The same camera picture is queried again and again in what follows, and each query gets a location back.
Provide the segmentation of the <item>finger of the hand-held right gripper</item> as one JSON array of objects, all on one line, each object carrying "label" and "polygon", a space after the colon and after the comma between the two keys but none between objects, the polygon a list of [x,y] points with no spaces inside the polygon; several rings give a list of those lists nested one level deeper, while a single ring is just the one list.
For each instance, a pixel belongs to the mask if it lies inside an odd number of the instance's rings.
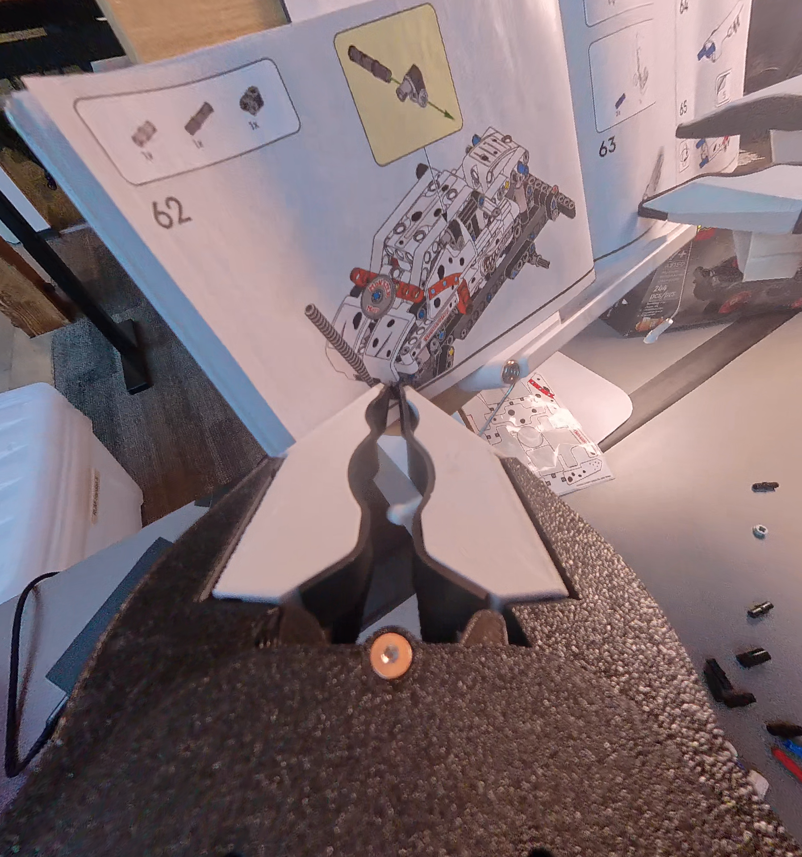
[{"label": "finger of the hand-held right gripper", "polygon": [[733,101],[680,124],[676,138],[696,140],[771,130],[802,131],[802,93],[785,92]]},{"label": "finger of the hand-held right gripper", "polygon": [[644,200],[639,216],[732,231],[801,235],[802,168],[695,177]]}]

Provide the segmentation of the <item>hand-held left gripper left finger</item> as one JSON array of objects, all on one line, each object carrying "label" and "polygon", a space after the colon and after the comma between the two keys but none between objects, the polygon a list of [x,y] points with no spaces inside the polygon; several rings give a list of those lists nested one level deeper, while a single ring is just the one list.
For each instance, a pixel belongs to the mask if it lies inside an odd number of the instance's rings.
[{"label": "hand-held left gripper left finger", "polygon": [[293,444],[213,588],[216,598],[279,604],[349,556],[362,510],[349,467],[370,435],[371,387]]}]

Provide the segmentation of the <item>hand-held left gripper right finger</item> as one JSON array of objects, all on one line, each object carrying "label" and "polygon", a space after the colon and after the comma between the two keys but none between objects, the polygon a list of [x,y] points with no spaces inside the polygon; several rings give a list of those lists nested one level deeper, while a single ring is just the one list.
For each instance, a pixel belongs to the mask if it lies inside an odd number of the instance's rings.
[{"label": "hand-held left gripper right finger", "polygon": [[485,441],[402,388],[407,470],[421,501],[412,515],[413,584],[422,630],[464,630],[477,612],[572,596],[506,471]]}]

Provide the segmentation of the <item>Lego instruction booklet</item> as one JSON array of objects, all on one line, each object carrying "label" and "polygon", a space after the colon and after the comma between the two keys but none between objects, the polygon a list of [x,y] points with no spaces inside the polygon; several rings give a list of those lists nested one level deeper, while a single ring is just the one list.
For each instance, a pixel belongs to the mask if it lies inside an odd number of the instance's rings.
[{"label": "Lego instruction booklet", "polygon": [[156,62],[27,76],[12,125],[264,450],[369,376],[432,399],[571,341],[737,163],[752,2],[293,2]]}]

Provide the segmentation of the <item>grey desk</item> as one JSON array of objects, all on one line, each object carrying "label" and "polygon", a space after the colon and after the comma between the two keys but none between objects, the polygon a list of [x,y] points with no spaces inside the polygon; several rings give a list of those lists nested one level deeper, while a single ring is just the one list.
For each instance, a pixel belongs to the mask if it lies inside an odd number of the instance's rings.
[{"label": "grey desk", "polygon": [[785,323],[800,314],[802,310],[785,310],[748,316],[729,324],[689,329],[671,327],[650,344],[645,343],[642,337],[622,337],[609,324],[596,320],[563,345],[560,353],[631,397],[708,341],[722,337],[722,345],[728,347],[738,334],[763,333],[771,323]]},{"label": "grey desk", "polygon": [[[620,439],[607,459],[615,479],[567,503],[638,574],[697,669],[716,657],[756,695],[739,711],[712,707],[802,844],[802,785],[771,757],[764,730],[773,719],[802,725],[802,313]],[[40,584],[24,621],[41,641],[21,721],[27,744],[64,699],[46,678],[52,665],[151,545],[174,542],[207,511],[187,504]],[[3,775],[15,601],[0,606],[0,810],[22,782]],[[771,661],[739,669],[735,653],[756,646]]]}]

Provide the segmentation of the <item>toy truck box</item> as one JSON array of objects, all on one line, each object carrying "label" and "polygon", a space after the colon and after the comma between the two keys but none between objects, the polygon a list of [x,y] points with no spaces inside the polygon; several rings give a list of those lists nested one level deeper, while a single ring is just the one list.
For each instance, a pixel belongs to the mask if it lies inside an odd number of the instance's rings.
[{"label": "toy truck box", "polygon": [[671,331],[802,310],[802,258],[788,278],[746,281],[730,230],[696,237],[611,306],[601,319],[623,337],[645,337],[667,319]]}]

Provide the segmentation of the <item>white ribbed container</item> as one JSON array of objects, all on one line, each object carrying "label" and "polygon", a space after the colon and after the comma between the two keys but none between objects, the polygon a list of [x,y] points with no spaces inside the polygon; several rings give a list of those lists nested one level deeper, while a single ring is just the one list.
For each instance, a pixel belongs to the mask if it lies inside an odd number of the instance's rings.
[{"label": "white ribbed container", "polygon": [[143,495],[51,385],[0,393],[0,604],[142,528]]}]

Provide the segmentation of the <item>scattered small building pieces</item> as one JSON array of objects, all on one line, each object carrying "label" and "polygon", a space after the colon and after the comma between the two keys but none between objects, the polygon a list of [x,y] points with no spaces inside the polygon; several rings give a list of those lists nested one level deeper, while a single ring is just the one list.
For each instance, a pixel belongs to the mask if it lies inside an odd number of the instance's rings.
[{"label": "scattered small building pieces", "polygon": [[[780,488],[777,480],[760,480],[750,486],[755,495],[771,495]],[[756,541],[765,541],[769,528],[761,522],[751,527],[752,537]],[[769,616],[775,605],[764,599],[751,604],[746,609],[746,617],[757,622]],[[735,661],[742,670],[756,670],[771,663],[771,652],[764,646],[754,646],[735,653]],[[738,688],[728,677],[725,669],[716,658],[707,658],[703,664],[702,675],[712,699],[721,703],[730,711],[746,709],[757,703],[751,691]],[[770,740],[769,752],[775,762],[785,770],[786,775],[797,781],[802,787],[802,725],[786,720],[765,721],[764,732]],[[750,774],[749,778],[756,791],[764,796],[764,780],[759,774]]]}]

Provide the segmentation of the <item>black metal table frame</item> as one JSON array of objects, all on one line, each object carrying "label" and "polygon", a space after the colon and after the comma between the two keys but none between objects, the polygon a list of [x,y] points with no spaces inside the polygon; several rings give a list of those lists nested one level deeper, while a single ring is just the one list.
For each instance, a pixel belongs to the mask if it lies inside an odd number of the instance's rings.
[{"label": "black metal table frame", "polygon": [[[114,59],[121,54],[117,37],[96,2],[0,1],[0,36],[42,29],[43,35],[25,36],[0,43],[0,79],[23,75],[62,73],[70,68],[90,71],[95,60]],[[34,230],[27,219],[0,189],[0,217],[67,300],[113,345],[121,356],[121,368],[129,394],[151,385],[145,352],[132,320],[117,323],[100,307],[84,284],[64,263],[45,238],[46,230]]]}]

